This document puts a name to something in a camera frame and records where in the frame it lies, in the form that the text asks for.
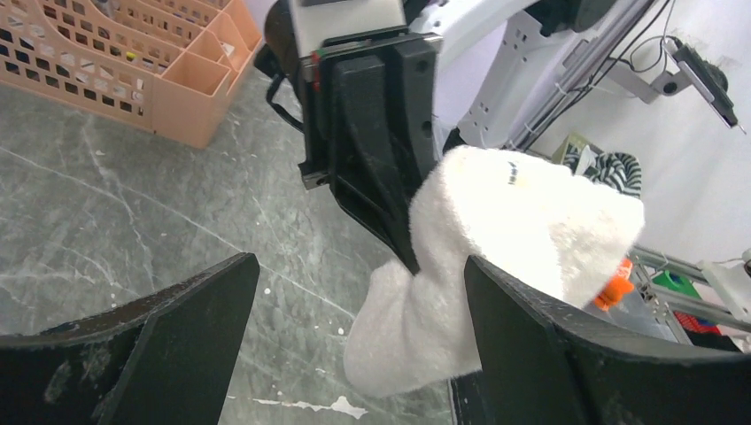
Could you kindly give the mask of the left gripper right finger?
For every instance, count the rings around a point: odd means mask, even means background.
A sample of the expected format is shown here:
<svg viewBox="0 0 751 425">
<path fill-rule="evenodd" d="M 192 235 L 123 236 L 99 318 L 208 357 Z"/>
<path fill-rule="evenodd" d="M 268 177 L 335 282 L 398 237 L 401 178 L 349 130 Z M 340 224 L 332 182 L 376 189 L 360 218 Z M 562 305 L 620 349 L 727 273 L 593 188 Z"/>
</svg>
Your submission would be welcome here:
<svg viewBox="0 0 751 425">
<path fill-rule="evenodd" d="M 747 424 L 750 358 L 644 336 L 480 258 L 464 270 L 478 424 Z"/>
</svg>

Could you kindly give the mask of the cream white towel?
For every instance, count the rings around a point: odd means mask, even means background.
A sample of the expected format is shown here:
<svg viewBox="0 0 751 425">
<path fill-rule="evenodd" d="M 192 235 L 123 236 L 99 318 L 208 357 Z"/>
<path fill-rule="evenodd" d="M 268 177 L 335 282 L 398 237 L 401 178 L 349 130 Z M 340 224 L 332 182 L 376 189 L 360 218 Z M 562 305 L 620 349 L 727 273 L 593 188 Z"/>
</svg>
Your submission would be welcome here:
<svg viewBox="0 0 751 425">
<path fill-rule="evenodd" d="M 644 224 L 639 199 L 565 166 L 519 151 L 450 150 L 410 205 L 418 270 L 391 259 L 370 276 L 346 341 L 347 380 L 383 398 L 478 371 L 468 257 L 581 308 L 601 293 Z"/>
</svg>

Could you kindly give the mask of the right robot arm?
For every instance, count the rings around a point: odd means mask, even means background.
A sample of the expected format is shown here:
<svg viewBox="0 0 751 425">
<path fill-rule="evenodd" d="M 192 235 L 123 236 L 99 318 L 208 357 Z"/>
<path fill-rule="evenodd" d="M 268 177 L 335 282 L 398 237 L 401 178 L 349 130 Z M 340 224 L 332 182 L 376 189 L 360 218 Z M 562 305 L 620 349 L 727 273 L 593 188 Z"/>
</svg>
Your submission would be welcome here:
<svg viewBox="0 0 751 425">
<path fill-rule="evenodd" d="M 598 24 L 609 1 L 277 1 L 254 65 L 287 81 L 301 104 L 299 170 L 309 189 L 328 186 L 340 208 L 389 246 L 410 272 L 408 205 L 439 154 L 507 140 L 518 107 L 556 51 Z M 497 27 L 504 34 L 474 103 L 436 142 L 437 74 Z"/>
</svg>

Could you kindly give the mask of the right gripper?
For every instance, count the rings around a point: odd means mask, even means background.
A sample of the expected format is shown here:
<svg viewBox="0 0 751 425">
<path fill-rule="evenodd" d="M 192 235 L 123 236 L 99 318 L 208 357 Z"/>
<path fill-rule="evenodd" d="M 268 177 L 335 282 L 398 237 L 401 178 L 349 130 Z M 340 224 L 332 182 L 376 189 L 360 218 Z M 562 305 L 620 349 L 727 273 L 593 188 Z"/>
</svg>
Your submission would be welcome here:
<svg viewBox="0 0 751 425">
<path fill-rule="evenodd" d="M 321 97 L 323 58 L 347 50 L 352 35 L 324 40 L 300 59 L 298 93 L 307 190 L 328 183 L 342 210 L 384 242 L 413 274 L 409 206 L 436 164 L 432 96 L 437 51 L 422 36 L 399 35 L 329 60 L 329 112 Z"/>
</svg>

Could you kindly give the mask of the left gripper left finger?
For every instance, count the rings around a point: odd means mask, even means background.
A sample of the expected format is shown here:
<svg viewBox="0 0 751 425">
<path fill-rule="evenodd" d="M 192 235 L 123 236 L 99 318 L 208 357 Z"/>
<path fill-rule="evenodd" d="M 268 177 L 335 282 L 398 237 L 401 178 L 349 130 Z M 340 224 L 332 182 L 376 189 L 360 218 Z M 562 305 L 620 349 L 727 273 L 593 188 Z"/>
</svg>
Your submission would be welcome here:
<svg viewBox="0 0 751 425">
<path fill-rule="evenodd" d="M 1 339 L 4 424 L 215 424 L 259 262 L 239 253 L 125 305 Z"/>
</svg>

